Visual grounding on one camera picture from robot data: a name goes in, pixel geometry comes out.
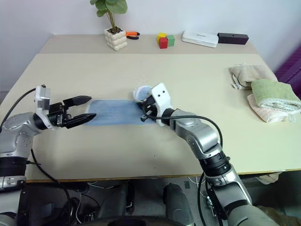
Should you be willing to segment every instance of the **orange scissors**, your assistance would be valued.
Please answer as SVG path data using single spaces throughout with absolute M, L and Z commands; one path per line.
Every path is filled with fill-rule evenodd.
M 139 35 L 140 35 L 139 32 L 126 32 L 126 37 L 128 39 L 137 40 L 137 39 L 139 39 Z

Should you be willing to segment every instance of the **potted plant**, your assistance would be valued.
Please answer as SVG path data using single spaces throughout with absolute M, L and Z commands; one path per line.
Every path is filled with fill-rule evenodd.
M 108 46 L 115 51 L 127 46 L 126 31 L 115 25 L 115 14 L 127 12 L 126 0 L 90 0 L 90 3 L 96 6 L 98 17 L 106 14 L 111 23 L 111 28 L 104 30 Z

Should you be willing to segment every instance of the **black box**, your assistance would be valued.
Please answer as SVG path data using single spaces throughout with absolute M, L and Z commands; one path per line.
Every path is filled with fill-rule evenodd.
M 245 45 L 249 40 L 246 34 L 218 33 L 218 43 Z

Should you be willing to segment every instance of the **green towel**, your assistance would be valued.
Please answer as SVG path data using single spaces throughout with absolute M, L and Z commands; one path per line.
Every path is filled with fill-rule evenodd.
M 251 87 L 259 107 L 284 112 L 301 110 L 301 101 L 289 84 L 260 79 L 253 81 Z

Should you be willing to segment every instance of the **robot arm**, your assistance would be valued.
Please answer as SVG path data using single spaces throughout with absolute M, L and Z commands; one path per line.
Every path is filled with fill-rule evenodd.
M 45 129 L 69 129 L 90 121 L 96 114 L 81 114 L 72 118 L 67 113 L 69 107 L 84 104 L 90 99 L 79 96 L 64 100 L 64 105 L 50 105 L 50 89 L 40 86 L 36 88 L 36 113 L 17 114 L 3 123 L 0 132 L 0 225 L 13 225 L 11 213 L 16 214 L 18 210 L 33 137 Z
M 266 214 L 252 206 L 251 197 L 222 151 L 215 131 L 195 114 L 174 110 L 163 83 L 152 88 L 149 95 L 142 103 L 144 116 L 141 120 L 151 118 L 160 126 L 167 125 L 187 142 L 211 187 L 208 195 L 217 214 L 228 219 L 231 226 L 276 226 Z

